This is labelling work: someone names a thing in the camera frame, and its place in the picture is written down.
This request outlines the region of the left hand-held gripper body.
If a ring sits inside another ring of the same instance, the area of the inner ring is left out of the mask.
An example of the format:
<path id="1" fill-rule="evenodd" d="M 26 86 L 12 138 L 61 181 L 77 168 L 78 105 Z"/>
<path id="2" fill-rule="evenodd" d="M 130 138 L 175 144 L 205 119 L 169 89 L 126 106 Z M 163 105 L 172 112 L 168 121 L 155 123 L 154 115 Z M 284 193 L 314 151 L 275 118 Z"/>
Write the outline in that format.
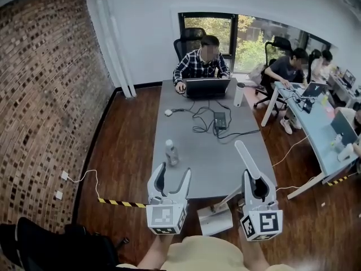
<path id="1" fill-rule="evenodd" d="M 146 206 L 147 226 L 156 235 L 180 234 L 187 216 L 188 201 L 153 197 Z"/>

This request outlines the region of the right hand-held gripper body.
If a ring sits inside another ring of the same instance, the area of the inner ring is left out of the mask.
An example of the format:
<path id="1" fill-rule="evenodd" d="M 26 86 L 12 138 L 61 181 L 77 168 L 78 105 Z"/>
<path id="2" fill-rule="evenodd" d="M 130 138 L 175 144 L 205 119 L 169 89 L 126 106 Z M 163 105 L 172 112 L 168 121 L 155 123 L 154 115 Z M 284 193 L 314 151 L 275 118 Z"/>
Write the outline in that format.
<path id="1" fill-rule="evenodd" d="M 283 231 L 283 211 L 269 205 L 244 205 L 241 227 L 247 241 L 266 241 Z"/>

